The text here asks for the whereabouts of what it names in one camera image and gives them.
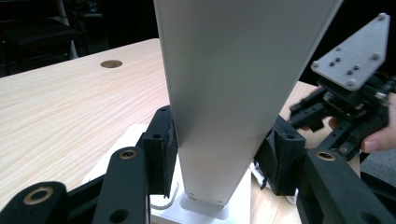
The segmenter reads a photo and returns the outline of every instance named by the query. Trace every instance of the wooden table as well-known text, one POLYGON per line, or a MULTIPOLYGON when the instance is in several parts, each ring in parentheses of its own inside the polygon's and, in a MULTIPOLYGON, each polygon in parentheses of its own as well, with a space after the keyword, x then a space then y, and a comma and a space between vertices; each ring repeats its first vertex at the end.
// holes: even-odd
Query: wooden table
MULTIPOLYGON (((286 105, 313 89, 298 83, 286 105)), ((128 127, 168 104, 158 39, 0 78, 0 208, 34 183, 76 188, 128 127), (102 67, 107 60, 122 66, 102 67)), ((308 146, 328 132, 305 132, 308 146)), ((251 189, 251 223, 300 222, 286 198, 254 179, 251 189)))

